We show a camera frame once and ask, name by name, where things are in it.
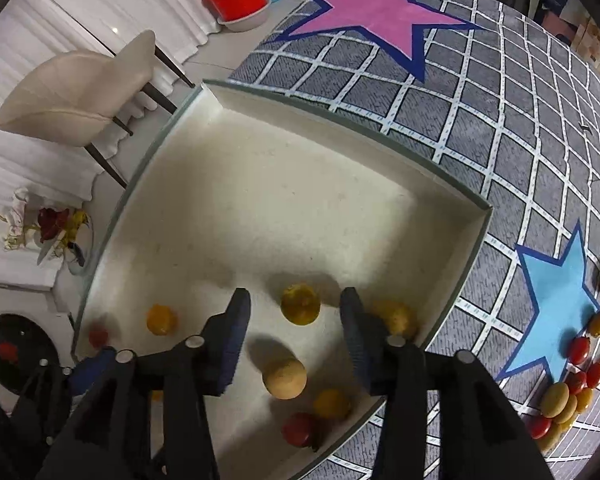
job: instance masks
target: silver screw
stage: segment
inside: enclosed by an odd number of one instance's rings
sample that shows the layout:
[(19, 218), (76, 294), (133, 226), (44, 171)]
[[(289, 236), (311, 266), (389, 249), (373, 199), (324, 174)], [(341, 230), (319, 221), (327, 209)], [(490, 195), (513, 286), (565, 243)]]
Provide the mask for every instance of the silver screw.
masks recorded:
[(116, 354), (116, 361), (119, 363), (128, 363), (134, 358), (134, 353), (131, 350), (121, 350)]
[(188, 348), (200, 348), (205, 343), (205, 338), (201, 335), (190, 335), (184, 344)]
[(386, 337), (386, 342), (389, 346), (394, 346), (396, 348), (401, 348), (407, 342), (405, 338), (401, 335), (388, 335)]
[(458, 351), (458, 353), (456, 353), (456, 358), (458, 359), (458, 361), (460, 361), (461, 363), (464, 363), (466, 365), (470, 365), (471, 363), (473, 363), (475, 361), (475, 355), (473, 355), (468, 350)]

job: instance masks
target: floor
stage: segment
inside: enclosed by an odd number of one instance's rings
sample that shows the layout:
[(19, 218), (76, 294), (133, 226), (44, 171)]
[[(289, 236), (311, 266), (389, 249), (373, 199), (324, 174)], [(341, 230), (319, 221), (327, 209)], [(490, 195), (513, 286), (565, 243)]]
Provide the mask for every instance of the floor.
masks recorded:
[[(269, 19), (260, 27), (247, 32), (234, 33), (225, 28), (219, 34), (209, 36), (206, 44), (184, 63), (187, 77), (195, 84), (203, 79), (225, 79), (244, 60), (276, 25), (304, 0), (279, 0), (271, 4)], [(183, 82), (174, 84), (170, 99), (179, 105), (190, 89)], [(110, 159), (119, 173), (129, 181), (142, 156), (153, 142), (160, 127), (169, 115), (158, 108), (145, 117), (131, 119), (128, 126), (133, 137), (126, 137), (118, 145), (118, 153)], [(93, 184), (93, 199), (84, 203), (84, 208), (93, 220), (94, 246), (98, 247), (107, 231), (113, 210), (122, 195), (122, 188), (108, 174), (100, 174)], [(59, 310), (77, 315), (80, 298), (84, 292), (85, 276), (72, 276), (63, 267), (53, 288), (54, 299)]]

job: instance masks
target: gray checkered tablecloth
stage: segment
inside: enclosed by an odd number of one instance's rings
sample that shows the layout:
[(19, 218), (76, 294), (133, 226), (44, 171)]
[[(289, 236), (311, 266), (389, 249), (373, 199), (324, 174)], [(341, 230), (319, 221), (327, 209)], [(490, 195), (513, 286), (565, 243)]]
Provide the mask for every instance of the gray checkered tablecloth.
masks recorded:
[[(539, 25), (494, 0), (418, 1), (485, 29), (426, 30), (424, 83), (356, 32), (263, 42), (230, 80), (310, 102), (385, 134), (494, 206), (475, 267), (429, 350), (451, 355), (471, 349), (495, 375), (533, 313), (516, 243), (558, 257), (580, 220), (587, 280), (596, 291), (600, 75)], [(265, 41), (317, 9), (305, 1)], [(600, 339), (592, 357), (600, 357)], [(523, 418), (538, 413), (547, 384), (540, 365), (500, 382)], [(428, 480), (438, 478), (438, 413), (431, 392)], [(368, 478), (383, 415), (382, 409), (308, 478)], [(600, 386), (592, 408), (547, 457), (554, 476), (574, 478), (599, 443)]]

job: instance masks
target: curtain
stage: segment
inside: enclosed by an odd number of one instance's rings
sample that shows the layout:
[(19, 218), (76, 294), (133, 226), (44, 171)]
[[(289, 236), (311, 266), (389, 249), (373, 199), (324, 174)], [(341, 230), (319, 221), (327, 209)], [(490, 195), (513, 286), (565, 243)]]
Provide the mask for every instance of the curtain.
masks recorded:
[[(146, 29), (176, 64), (195, 54), (218, 24), (201, 0), (11, 0), (0, 14), (0, 106), (24, 76), (56, 54), (86, 48), (110, 55)], [(156, 59), (152, 84), (168, 95), (176, 75)], [(138, 94), (119, 113), (142, 117), (156, 104)], [(94, 144), (107, 158), (126, 133), (112, 125)], [(93, 179), (102, 169), (81, 148), (61, 146), (0, 131), (0, 213), (13, 192), (27, 188), (44, 205), (80, 207), (91, 199)], [(38, 248), (4, 251), (7, 226), (0, 224), (0, 283), (51, 288), (60, 260), (36, 265)]]

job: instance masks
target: round fruit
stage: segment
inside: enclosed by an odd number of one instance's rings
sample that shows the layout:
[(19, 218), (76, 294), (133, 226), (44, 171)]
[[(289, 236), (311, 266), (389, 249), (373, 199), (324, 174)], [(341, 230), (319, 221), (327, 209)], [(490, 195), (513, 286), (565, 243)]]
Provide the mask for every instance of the round fruit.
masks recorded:
[(541, 415), (535, 416), (529, 424), (529, 434), (531, 435), (532, 439), (537, 440), (538, 438), (544, 437), (546, 435), (546, 432), (549, 431), (550, 427), (550, 419)]
[(584, 413), (593, 400), (593, 390), (591, 388), (584, 388), (584, 390), (576, 395), (576, 398), (578, 399), (576, 413)]
[(600, 384), (600, 363), (593, 363), (587, 370), (587, 387), (597, 388)]
[(293, 324), (308, 325), (320, 314), (320, 297), (306, 283), (291, 285), (282, 293), (282, 314)]
[(540, 413), (546, 418), (554, 418), (567, 405), (569, 387), (564, 383), (555, 383), (547, 388), (540, 400)]
[(418, 320), (413, 310), (398, 301), (374, 301), (371, 313), (378, 316), (391, 335), (401, 335), (410, 340), (418, 330)]
[(578, 405), (578, 399), (576, 398), (576, 396), (570, 395), (569, 400), (567, 400), (567, 404), (565, 405), (564, 409), (558, 415), (556, 415), (554, 417), (554, 422), (556, 424), (565, 423), (567, 420), (569, 420), (573, 416), (573, 413), (576, 412), (577, 405)]
[(319, 424), (311, 413), (294, 413), (282, 427), (282, 436), (295, 447), (315, 446)]
[(596, 312), (593, 316), (591, 316), (591, 319), (589, 319), (587, 332), (589, 332), (593, 337), (600, 337), (600, 312)]
[(567, 386), (569, 387), (569, 393), (571, 395), (579, 394), (584, 386), (587, 384), (587, 375), (584, 372), (578, 372), (576, 374), (569, 374), (566, 380)]
[(569, 346), (569, 362), (577, 365), (582, 364), (589, 357), (591, 342), (588, 337), (576, 337)]
[(154, 335), (167, 335), (173, 332), (178, 318), (166, 305), (154, 304), (146, 315), (146, 327)]
[(293, 399), (306, 386), (306, 370), (297, 359), (284, 359), (270, 364), (264, 370), (262, 382), (277, 399)]
[(565, 432), (569, 431), (577, 418), (578, 418), (578, 413), (573, 413), (573, 415), (571, 415), (571, 418), (569, 420), (561, 423), (560, 424), (560, 433), (565, 433)]
[(314, 412), (321, 418), (341, 420), (349, 415), (351, 402), (340, 390), (323, 390), (314, 400)]
[(99, 350), (103, 346), (106, 346), (109, 342), (109, 332), (104, 327), (95, 325), (89, 330), (89, 343), (96, 350)]
[(538, 447), (542, 454), (546, 454), (549, 450), (553, 449), (558, 441), (560, 440), (560, 425), (552, 424), (549, 431), (546, 432), (545, 436), (537, 439)]

